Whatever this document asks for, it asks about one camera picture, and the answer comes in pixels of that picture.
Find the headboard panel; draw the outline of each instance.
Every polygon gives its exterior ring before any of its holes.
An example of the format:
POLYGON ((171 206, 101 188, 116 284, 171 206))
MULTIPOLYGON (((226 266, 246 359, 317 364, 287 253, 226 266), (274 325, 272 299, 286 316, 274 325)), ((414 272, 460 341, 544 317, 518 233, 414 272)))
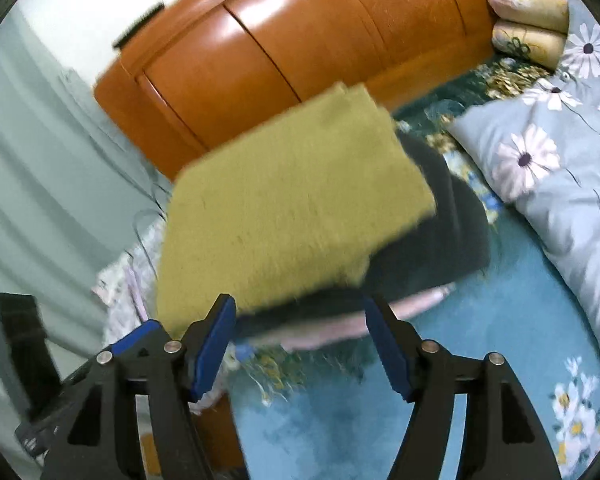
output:
POLYGON ((486 0, 179 0, 97 101, 166 176, 336 81, 389 109, 491 55, 486 0))

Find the wooden headboard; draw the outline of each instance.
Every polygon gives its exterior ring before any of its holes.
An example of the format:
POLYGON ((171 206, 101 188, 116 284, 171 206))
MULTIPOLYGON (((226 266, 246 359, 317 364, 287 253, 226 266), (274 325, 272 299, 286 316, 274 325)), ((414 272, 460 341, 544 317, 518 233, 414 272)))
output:
POLYGON ((493 51, 487 0, 179 0, 94 90, 167 177, 336 81, 395 108, 493 51))

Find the folded yellow cloth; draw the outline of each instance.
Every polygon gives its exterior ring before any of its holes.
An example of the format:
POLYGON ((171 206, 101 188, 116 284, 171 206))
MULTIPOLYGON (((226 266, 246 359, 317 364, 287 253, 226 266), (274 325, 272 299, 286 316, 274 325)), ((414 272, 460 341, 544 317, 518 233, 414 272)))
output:
POLYGON ((371 254, 434 211, 391 116, 363 86, 337 85, 180 173, 157 318, 180 337, 222 292, 253 312, 357 284, 371 254))

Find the curtain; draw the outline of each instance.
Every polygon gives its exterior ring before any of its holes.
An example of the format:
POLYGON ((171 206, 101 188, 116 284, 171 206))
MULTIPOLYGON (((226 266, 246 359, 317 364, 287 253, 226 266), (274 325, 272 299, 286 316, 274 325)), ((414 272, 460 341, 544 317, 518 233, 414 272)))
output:
MULTIPOLYGON (((14 7, 0 25, 0 292, 37 298, 61 375, 99 350, 106 312, 91 287, 135 243, 136 213, 157 210, 158 186, 170 188, 14 7)), ((0 383, 0 448, 35 478, 17 425, 0 383)))

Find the pillow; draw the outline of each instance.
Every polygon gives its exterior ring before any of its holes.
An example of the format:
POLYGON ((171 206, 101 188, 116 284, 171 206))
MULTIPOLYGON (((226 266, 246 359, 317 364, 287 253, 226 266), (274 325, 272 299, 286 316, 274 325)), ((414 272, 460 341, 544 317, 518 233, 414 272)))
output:
POLYGON ((556 75, 470 108, 450 132, 538 232, 600 345, 600 26, 586 7, 570 2, 556 75))

